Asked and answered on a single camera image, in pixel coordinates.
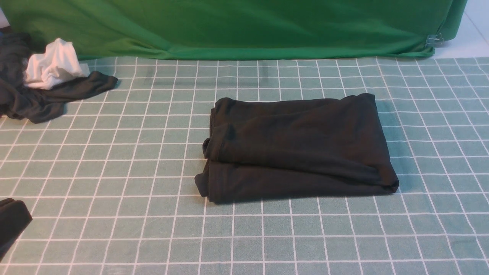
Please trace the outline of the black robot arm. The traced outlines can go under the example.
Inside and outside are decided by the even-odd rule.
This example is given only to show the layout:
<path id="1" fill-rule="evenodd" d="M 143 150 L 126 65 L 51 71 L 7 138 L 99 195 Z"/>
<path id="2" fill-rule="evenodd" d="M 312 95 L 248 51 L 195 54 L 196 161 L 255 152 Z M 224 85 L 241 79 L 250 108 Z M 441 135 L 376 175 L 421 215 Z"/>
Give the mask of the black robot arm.
<path id="1" fill-rule="evenodd" d="M 6 198 L 0 202 L 0 259 L 31 223 L 32 216 L 23 201 Z"/>

